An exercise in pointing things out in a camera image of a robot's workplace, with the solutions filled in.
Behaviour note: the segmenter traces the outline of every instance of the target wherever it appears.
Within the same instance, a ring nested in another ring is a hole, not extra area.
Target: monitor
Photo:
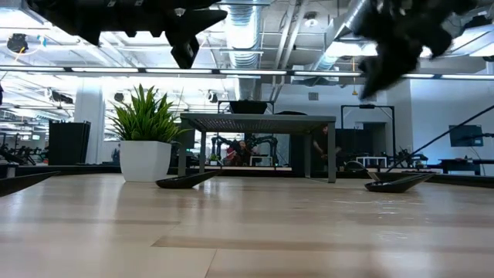
[[[464,125],[451,131],[449,140],[452,147],[483,147],[482,126]]]

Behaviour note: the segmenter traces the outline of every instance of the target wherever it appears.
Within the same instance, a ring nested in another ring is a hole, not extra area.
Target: ceiling
[[[256,2],[256,0],[237,0],[237,2],[252,3]],[[268,1],[257,0],[257,2],[262,4]],[[342,49],[343,53],[327,52],[328,26],[332,19],[337,19],[345,14],[349,2],[350,0],[308,1],[306,12],[316,13],[317,24],[309,26],[305,24],[305,20],[302,21],[303,24],[299,28],[293,51],[291,51],[288,58],[288,68],[312,64],[324,53],[335,56],[352,54],[344,52],[352,49],[353,46],[349,47],[350,44],[340,45],[339,49]],[[291,21],[286,17],[289,6],[295,4],[295,0],[274,0],[270,2],[270,5],[261,5],[262,22],[259,31],[262,41],[259,49],[256,50],[261,55],[260,68],[273,69],[275,67],[283,26],[292,23],[293,27],[298,18],[299,7],[295,8],[294,17]],[[223,8],[223,6],[219,5],[214,8]],[[232,50],[227,46],[227,36],[224,30],[225,23],[220,22],[197,36],[201,48],[196,57],[194,68],[230,67],[228,55]],[[18,55],[6,47],[8,38],[13,33],[28,35],[29,50],[25,54]],[[465,41],[457,40],[455,43],[460,46],[459,48],[462,48],[468,42],[478,39],[477,35],[478,32],[470,35],[470,37],[463,37],[462,39]],[[100,47],[92,46],[79,36],[70,36],[31,12],[0,7],[1,65],[177,67],[170,54],[171,47],[164,34],[161,34],[159,38],[153,38],[149,32],[139,32],[134,38],[129,38],[123,32],[104,32],[100,37],[100,42]],[[469,53],[452,55],[457,57],[439,60],[434,63],[424,61],[421,71],[476,73],[485,67],[485,63],[481,57],[469,57],[467,55],[473,54],[480,49],[484,49],[483,56],[494,54],[494,46],[491,47],[490,43],[490,38],[485,37],[484,41],[478,45],[478,49],[471,48]],[[358,49],[363,51],[365,45],[354,44],[358,45]],[[359,56],[365,55],[365,53],[356,53],[355,55],[357,55],[356,59],[338,59],[335,66],[341,68],[341,70],[352,70],[355,62],[359,60]],[[50,100],[48,88],[52,91],[63,93],[76,101],[79,77],[0,72],[0,77],[2,76],[4,76],[2,86],[5,90],[4,105],[11,104],[22,107],[22,109],[16,110],[4,109],[4,121],[27,120],[32,122],[33,118],[37,118],[41,122],[46,122],[46,119],[69,120],[73,116],[73,106],[65,105],[67,107],[65,110],[56,109],[59,103]],[[107,79],[103,88],[108,102],[107,107],[112,107],[115,93],[129,94],[134,86],[139,83],[142,83],[145,87],[156,86],[161,92],[168,93],[173,100],[180,102],[180,105],[178,105],[180,110],[215,111],[217,104],[210,103],[207,99],[207,95],[210,92],[217,93],[220,100],[235,99],[235,79],[229,78],[178,79],[156,76],[105,76],[104,78]],[[9,128],[15,130],[12,125],[9,125]]]

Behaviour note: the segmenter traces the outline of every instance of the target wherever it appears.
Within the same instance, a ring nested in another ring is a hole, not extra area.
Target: exposed ceiling pipe
[[[292,54],[293,46],[295,45],[296,37],[299,33],[300,26],[302,25],[303,16],[306,13],[306,7],[308,6],[308,4],[309,0],[302,0],[302,2],[300,3],[298,18],[296,19],[296,23],[293,26],[292,34],[290,36],[290,40],[288,41],[285,56],[283,57],[283,61],[281,64],[282,69],[285,69],[288,65],[288,60],[290,58],[290,55]],[[276,102],[278,100],[279,92],[281,92],[283,85],[285,85],[285,78],[285,76],[282,76],[281,83],[279,84],[278,88],[276,88],[276,93],[272,101]]]
[[[283,31],[281,38],[279,39],[278,52],[276,53],[275,63],[273,65],[273,69],[277,70],[279,66],[279,61],[281,60],[281,56],[283,54],[283,50],[285,49],[286,39],[288,38],[288,32],[290,31],[290,26],[292,25],[293,14],[295,13],[296,2],[292,4],[291,1],[288,2],[288,10],[286,11],[286,21],[283,26]],[[272,90],[271,95],[269,96],[269,100],[272,100],[275,91],[278,89],[278,84],[276,84],[276,76],[272,77]]]
[[[225,22],[226,43],[233,49],[258,49],[261,26],[261,7],[249,5],[227,5]],[[230,63],[236,69],[258,69],[259,54],[231,52]],[[235,86],[237,100],[259,100],[260,80],[238,78]]]

